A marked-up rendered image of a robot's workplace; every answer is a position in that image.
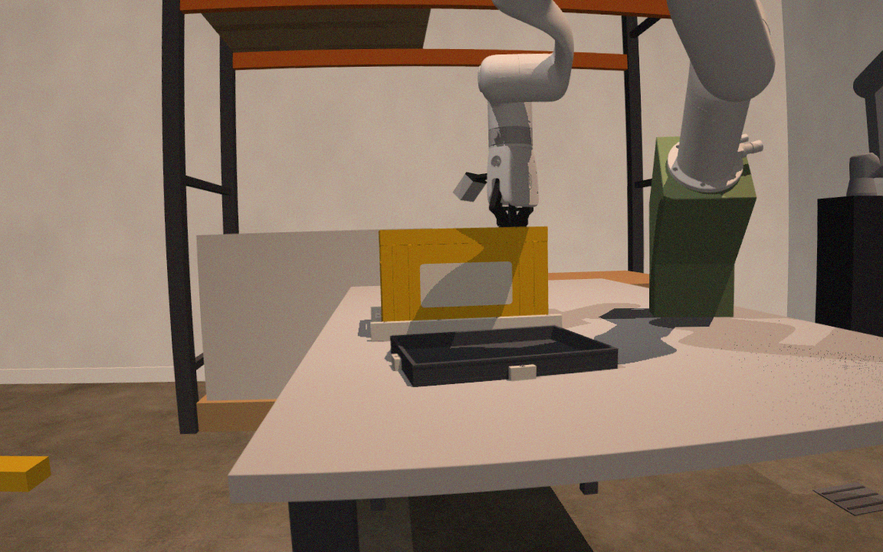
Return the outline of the yellow divided crate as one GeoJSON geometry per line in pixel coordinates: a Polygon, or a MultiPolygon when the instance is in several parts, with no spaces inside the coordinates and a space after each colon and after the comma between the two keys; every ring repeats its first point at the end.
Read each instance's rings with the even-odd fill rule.
{"type": "Polygon", "coordinates": [[[386,321],[549,314],[549,227],[381,230],[386,321]]]}

